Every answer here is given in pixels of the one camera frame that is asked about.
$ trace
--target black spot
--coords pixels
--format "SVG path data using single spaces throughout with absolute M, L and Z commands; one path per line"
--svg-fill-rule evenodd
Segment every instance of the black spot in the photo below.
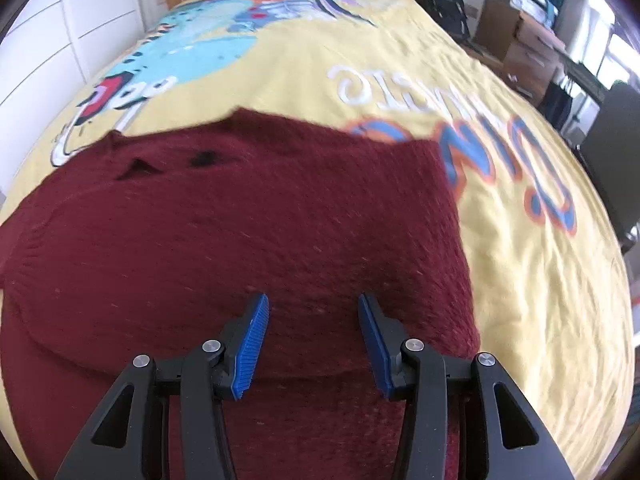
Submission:
M 216 152 L 206 151 L 198 152 L 191 159 L 191 166 L 193 168 L 204 168 L 205 166 L 211 166 L 216 163 L 218 154 Z

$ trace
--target chair backrest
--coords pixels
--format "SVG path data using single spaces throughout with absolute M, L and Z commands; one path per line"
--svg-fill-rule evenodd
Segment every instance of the chair backrest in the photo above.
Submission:
M 613 85 L 580 153 L 620 237 L 640 220 L 640 93 Z

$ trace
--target bed sheet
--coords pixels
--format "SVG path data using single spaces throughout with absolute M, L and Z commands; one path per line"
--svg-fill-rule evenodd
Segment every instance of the bed sheet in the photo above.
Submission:
M 413 0 L 182 4 L 50 125 L 0 221 L 109 129 L 136 136 L 239 106 L 384 142 L 439 143 L 482 350 L 524 391 L 575 477 L 593 478 L 632 391 L 630 298 L 616 238 L 550 125 Z M 0 404 L 0 429 L 27 462 L 6 396 Z

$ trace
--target metal screw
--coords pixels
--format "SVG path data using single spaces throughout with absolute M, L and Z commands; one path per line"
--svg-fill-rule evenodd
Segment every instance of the metal screw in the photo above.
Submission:
M 133 358 L 133 365 L 136 368 L 144 368 L 150 363 L 150 361 L 151 361 L 151 358 L 148 355 L 140 354 Z
M 478 362 L 482 366 L 493 366 L 495 365 L 495 357 L 488 352 L 482 352 L 481 354 L 478 354 Z
M 420 350 L 424 350 L 424 343 L 419 339 L 407 339 L 404 343 L 404 346 L 411 352 L 419 352 Z
M 202 349 L 205 352 L 217 352 L 218 350 L 220 350 L 220 347 L 222 345 L 220 344 L 220 341 L 216 341 L 215 339 L 209 339 L 208 341 L 205 341 L 204 343 L 202 343 Z

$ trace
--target wooden nightstand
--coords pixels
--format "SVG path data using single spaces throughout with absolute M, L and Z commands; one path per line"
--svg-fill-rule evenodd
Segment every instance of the wooden nightstand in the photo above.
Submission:
M 485 0 L 474 41 L 502 62 L 502 79 L 540 104 L 561 61 L 556 48 L 564 43 L 526 12 L 498 0 Z

